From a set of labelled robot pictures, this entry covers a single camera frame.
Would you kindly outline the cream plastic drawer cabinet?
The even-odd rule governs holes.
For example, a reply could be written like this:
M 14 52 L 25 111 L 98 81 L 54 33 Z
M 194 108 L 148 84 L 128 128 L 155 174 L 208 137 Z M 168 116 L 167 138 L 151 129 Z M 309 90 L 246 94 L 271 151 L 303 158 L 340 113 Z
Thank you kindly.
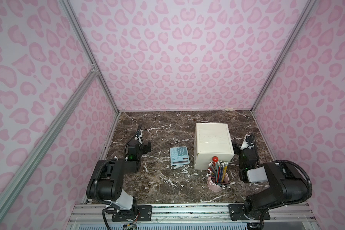
M 230 162 L 234 157 L 228 125 L 222 123 L 196 123 L 194 169 L 207 170 L 214 157 L 224 162 Z

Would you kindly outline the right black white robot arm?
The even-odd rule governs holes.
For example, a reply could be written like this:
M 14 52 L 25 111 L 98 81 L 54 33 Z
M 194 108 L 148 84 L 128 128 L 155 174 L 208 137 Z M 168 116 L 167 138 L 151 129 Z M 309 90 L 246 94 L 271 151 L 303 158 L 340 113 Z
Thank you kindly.
M 232 145 L 238 155 L 240 180 L 246 184 L 268 182 L 269 187 L 248 195 L 241 208 L 230 211 L 231 220 L 258 219 L 263 224 L 270 210 L 299 204 L 311 197 L 311 179 L 298 164 L 288 160 L 260 164 L 254 140 L 244 141 L 241 145 L 234 142 Z

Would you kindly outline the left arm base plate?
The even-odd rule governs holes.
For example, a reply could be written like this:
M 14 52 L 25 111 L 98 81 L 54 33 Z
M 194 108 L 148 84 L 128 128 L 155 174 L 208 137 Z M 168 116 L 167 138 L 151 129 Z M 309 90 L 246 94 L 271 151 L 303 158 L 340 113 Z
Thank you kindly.
M 151 221 L 152 206 L 138 205 L 130 210 L 121 210 L 112 216 L 113 222 Z

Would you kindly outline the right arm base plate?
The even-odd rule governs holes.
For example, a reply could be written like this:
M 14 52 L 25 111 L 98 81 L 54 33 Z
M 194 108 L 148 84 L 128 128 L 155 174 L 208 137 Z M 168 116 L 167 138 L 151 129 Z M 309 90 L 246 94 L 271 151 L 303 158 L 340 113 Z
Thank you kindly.
M 244 204 L 229 204 L 229 215 L 232 221 L 240 221 L 240 220 L 260 220 L 261 212 L 259 214 L 255 214 L 255 216 L 246 215 L 243 210 Z

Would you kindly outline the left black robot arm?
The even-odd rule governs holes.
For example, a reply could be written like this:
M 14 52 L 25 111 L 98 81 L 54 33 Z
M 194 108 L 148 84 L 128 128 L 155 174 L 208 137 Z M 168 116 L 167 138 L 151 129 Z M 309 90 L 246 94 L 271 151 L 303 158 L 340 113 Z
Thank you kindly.
M 124 227 L 133 227 L 138 221 L 150 221 L 152 206 L 139 205 L 137 199 L 123 189 L 124 175 L 137 173 L 141 167 L 141 158 L 151 152 L 151 143 L 144 144 L 142 125 L 124 146 L 123 158 L 100 160 L 96 163 L 91 179 L 86 188 L 88 199 L 103 204 L 101 215 L 108 229 L 107 215 L 112 221 L 126 222 Z

